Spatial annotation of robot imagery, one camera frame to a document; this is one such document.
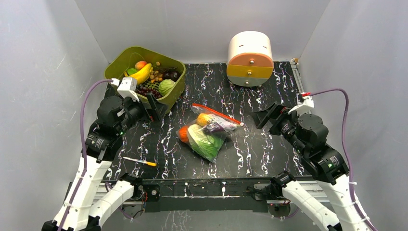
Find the yellow toy lemon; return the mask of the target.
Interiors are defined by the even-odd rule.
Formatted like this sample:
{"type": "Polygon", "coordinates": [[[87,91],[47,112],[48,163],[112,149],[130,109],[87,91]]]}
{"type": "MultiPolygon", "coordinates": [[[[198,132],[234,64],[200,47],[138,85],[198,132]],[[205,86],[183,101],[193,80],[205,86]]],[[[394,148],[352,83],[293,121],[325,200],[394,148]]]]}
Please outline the yellow toy lemon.
{"type": "Polygon", "coordinates": [[[200,113],[196,119],[196,123],[202,127],[210,124],[212,117],[209,114],[200,113]]]}

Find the orange toy pumpkin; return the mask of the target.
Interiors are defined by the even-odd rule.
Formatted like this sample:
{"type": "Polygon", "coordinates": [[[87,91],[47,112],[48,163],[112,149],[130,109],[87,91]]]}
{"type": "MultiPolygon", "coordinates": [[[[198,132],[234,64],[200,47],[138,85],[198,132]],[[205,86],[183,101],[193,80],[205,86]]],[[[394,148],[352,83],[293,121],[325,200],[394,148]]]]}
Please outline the orange toy pumpkin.
{"type": "Polygon", "coordinates": [[[180,139],[183,143],[189,143],[187,131],[188,131],[188,126],[183,126],[183,127],[181,127],[181,128],[179,129],[179,131],[178,131],[179,139],[180,139]]]}

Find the purple toy eggplant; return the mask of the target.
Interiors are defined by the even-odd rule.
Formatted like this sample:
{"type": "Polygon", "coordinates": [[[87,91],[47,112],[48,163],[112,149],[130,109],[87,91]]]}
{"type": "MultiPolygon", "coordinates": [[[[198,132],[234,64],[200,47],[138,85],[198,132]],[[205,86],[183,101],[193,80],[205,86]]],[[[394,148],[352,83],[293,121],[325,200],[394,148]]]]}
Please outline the purple toy eggplant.
{"type": "Polygon", "coordinates": [[[204,131],[206,133],[232,133],[238,128],[235,123],[225,120],[224,118],[213,114],[209,115],[212,117],[212,119],[210,124],[204,127],[204,131]]]}

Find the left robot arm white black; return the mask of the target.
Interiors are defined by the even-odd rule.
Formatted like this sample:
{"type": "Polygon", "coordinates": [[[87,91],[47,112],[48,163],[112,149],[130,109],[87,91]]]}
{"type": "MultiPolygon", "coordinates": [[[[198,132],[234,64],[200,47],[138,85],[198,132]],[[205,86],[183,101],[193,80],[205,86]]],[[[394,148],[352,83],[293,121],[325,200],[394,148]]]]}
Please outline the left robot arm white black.
{"type": "Polygon", "coordinates": [[[94,201],[102,179],[122,147],[123,135],[138,121],[161,121],[169,106],[152,94],[147,102],[127,96],[103,99],[97,119],[84,138],[82,157],[74,182],[63,206],[53,220],[46,221],[43,231],[99,231],[106,220],[127,199],[139,200],[144,193],[142,179],[124,174],[108,193],[94,201]]]}

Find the green toy lettuce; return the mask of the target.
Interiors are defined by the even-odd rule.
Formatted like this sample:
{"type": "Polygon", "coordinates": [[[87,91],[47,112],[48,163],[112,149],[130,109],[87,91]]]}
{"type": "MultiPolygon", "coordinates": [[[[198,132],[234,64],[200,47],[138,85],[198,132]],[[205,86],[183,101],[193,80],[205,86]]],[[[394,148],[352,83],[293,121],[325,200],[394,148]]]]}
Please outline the green toy lettuce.
{"type": "Polygon", "coordinates": [[[204,133],[204,128],[193,124],[187,128],[188,145],[202,158],[214,162],[223,146],[226,136],[204,133]]]}

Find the clear zip bag orange zipper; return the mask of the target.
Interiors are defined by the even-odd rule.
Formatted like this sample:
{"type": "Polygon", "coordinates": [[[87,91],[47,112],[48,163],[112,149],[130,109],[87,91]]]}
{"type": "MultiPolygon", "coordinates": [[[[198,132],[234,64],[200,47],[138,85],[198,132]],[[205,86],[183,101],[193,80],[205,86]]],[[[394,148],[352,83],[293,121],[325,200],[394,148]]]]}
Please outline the clear zip bag orange zipper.
{"type": "Polygon", "coordinates": [[[192,104],[192,110],[197,116],[176,135],[201,158],[214,162],[226,138],[244,123],[202,104],[192,104]]]}

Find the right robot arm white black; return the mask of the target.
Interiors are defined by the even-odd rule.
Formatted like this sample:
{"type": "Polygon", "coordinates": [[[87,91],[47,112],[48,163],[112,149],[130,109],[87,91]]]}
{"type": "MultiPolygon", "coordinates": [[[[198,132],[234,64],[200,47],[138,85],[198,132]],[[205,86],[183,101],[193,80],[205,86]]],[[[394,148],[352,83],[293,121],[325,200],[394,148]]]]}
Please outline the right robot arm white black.
{"type": "Polygon", "coordinates": [[[272,124],[271,135],[282,136],[300,155],[302,166],[325,192],[333,211],[308,193],[288,171],[270,180],[270,185],[255,189],[257,194],[287,199],[304,212],[322,231],[374,231],[354,191],[352,170],[342,155],[327,144],[328,128],[313,114],[274,103],[266,110],[253,112],[258,129],[272,124]]]}

